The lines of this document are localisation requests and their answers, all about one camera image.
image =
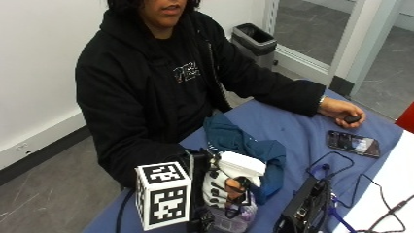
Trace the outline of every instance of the wall baseboard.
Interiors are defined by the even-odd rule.
[[[86,126],[84,117],[80,110],[76,109],[35,129],[32,133],[22,135],[12,144],[0,149],[0,169],[7,168],[30,154],[46,148],[83,126]]]
[[[44,147],[38,152],[30,154],[11,166],[0,170],[0,186],[90,136],[90,129],[87,126],[83,126],[55,143]]]

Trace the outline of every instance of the electronic device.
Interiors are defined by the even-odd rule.
[[[345,117],[345,122],[348,124],[353,124],[361,120],[361,116],[347,116]]]
[[[331,205],[331,183],[309,177],[288,204],[273,233],[317,233],[324,227]]]
[[[331,130],[328,131],[327,143],[333,149],[380,158],[380,143],[373,138]]]

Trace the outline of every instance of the smartphone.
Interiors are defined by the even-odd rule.
[[[380,158],[380,143],[373,138],[331,130],[328,131],[327,143],[333,149],[345,150],[364,156]]]

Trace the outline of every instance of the white wall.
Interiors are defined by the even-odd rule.
[[[223,26],[228,37],[233,27],[251,22],[263,28],[267,0],[204,0],[200,11],[208,14]]]
[[[223,25],[263,26],[265,0],[205,0]],[[84,126],[74,68],[106,0],[0,1],[0,169]]]

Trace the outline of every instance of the person's left hand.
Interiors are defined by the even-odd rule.
[[[319,113],[327,117],[336,119],[337,125],[344,128],[359,127],[367,119],[364,110],[361,110],[355,104],[344,100],[337,100],[327,97],[321,103]],[[348,124],[345,117],[361,117],[361,120],[356,123]]]

